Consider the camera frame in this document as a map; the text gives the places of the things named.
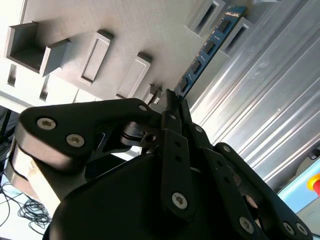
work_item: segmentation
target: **corrugated metal wall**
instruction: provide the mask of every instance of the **corrugated metal wall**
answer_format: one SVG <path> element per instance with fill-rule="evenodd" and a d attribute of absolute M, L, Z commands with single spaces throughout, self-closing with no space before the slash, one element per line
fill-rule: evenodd
<path fill-rule="evenodd" d="M 320 1 L 275 4 L 191 108 L 272 187 L 320 143 Z"/>

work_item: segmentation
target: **blue circuit board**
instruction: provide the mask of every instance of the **blue circuit board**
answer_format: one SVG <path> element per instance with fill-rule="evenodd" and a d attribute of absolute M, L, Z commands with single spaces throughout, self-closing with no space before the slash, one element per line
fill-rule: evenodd
<path fill-rule="evenodd" d="M 228 35 L 246 11 L 245 6 L 229 6 L 223 17 L 208 37 L 195 59 L 180 79 L 174 92 L 180 104 L 206 69 L 211 59 L 215 56 Z"/>

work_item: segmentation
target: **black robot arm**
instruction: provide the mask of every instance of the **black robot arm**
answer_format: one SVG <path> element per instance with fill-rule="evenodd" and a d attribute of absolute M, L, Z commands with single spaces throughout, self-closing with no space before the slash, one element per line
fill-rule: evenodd
<path fill-rule="evenodd" d="M 88 172 L 87 183 L 59 204 L 43 239 L 311 240 L 231 146 L 211 145 L 187 102 L 178 106 L 174 96 L 167 91 L 162 113 L 132 98 L 20 115 L 16 148 L 53 172 Z M 124 163 L 110 155 L 131 146 L 143 154 Z M 110 159 L 122 164 L 97 169 Z"/>

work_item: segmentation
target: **tangled cable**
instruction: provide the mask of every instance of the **tangled cable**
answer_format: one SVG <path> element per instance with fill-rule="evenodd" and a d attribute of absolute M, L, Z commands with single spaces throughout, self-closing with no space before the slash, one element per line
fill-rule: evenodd
<path fill-rule="evenodd" d="M 19 205 L 19 210 L 17 212 L 18 216 L 24 219 L 27 219 L 30 221 L 30 223 L 28 224 L 28 226 L 35 231 L 36 233 L 43 235 L 43 233 L 37 231 L 34 229 L 34 225 L 38 226 L 41 229 L 45 229 L 46 225 L 49 224 L 51 222 L 51 218 L 49 216 L 49 213 L 47 211 L 47 209 L 45 208 L 45 206 L 32 199 L 31 197 L 29 197 L 28 195 L 25 195 L 28 200 L 23 204 L 21 202 L 16 201 L 14 198 L 22 195 L 23 193 L 19 193 L 18 195 L 16 195 L 15 197 L 10 197 L 5 193 L 4 190 L 4 186 L 7 185 L 11 185 L 11 183 L 6 182 L 5 184 L 3 184 L 3 186 L 0 186 L 0 193 L 2 193 L 6 199 L 6 201 L 1 202 L 0 204 L 3 203 L 7 203 L 8 205 L 8 215 L 7 218 L 4 220 L 4 222 L 0 225 L 0 227 L 5 224 L 5 222 L 8 220 L 9 215 L 10 215 L 10 204 L 9 201 L 14 201 L 16 204 Z"/>
<path fill-rule="evenodd" d="M 27 195 L 26 197 L 29 199 L 25 202 L 25 204 L 22 207 L 20 207 L 18 211 L 18 216 L 21 218 L 28 219 L 30 221 L 28 224 L 29 227 L 38 234 L 43 235 L 42 233 L 35 230 L 32 224 L 37 225 L 39 228 L 43 230 L 46 229 L 46 225 L 51 222 L 51 218 L 48 214 L 48 211 L 42 203 L 33 200 Z"/>

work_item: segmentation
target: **red emergency button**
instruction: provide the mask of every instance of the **red emergency button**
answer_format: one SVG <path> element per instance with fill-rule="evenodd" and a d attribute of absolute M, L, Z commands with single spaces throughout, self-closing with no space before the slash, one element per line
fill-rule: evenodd
<path fill-rule="evenodd" d="M 316 194 L 318 194 L 318 196 L 320 197 L 320 173 L 311 177 L 306 185 L 308 189 L 310 189 L 311 191 L 315 191 Z"/>

